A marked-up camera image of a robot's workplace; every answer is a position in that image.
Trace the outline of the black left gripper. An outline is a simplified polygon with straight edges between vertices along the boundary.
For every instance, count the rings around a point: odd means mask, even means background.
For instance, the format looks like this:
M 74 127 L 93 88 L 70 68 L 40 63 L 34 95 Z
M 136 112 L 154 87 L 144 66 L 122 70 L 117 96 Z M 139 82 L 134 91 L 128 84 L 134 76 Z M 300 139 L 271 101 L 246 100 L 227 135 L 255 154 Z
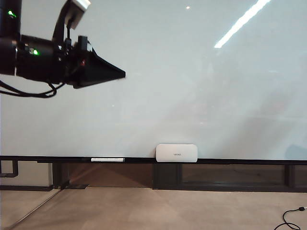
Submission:
M 66 54 L 61 83 L 72 84 L 74 89 L 125 79 L 125 71 L 99 57 L 86 36 L 78 36 Z

